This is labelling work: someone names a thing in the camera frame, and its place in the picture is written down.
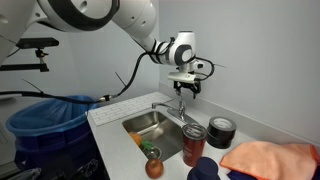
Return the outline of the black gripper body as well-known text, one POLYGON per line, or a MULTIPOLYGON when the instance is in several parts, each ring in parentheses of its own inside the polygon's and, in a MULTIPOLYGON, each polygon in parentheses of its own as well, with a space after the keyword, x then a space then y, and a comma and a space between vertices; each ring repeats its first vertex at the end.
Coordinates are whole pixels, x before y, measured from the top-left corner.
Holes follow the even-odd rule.
POLYGON ((179 89, 186 88, 186 89, 191 90, 192 92, 194 90, 198 90, 198 92, 200 93, 201 92, 201 83, 195 82, 194 84, 190 84, 190 83, 175 81, 174 82, 174 89, 176 89, 176 88, 179 88, 179 89))

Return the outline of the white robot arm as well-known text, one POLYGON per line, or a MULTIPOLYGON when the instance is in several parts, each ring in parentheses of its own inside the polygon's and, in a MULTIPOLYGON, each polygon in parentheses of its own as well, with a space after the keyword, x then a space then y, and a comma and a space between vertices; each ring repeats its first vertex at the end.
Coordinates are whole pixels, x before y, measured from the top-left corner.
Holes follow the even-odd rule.
POLYGON ((4 61, 34 23, 63 32, 96 31, 114 22, 145 50, 156 64, 176 66, 168 78, 174 88, 200 92, 195 70, 202 66, 196 56, 195 34, 181 31, 168 42, 152 36, 156 10, 151 0, 0 0, 0 61, 4 61))

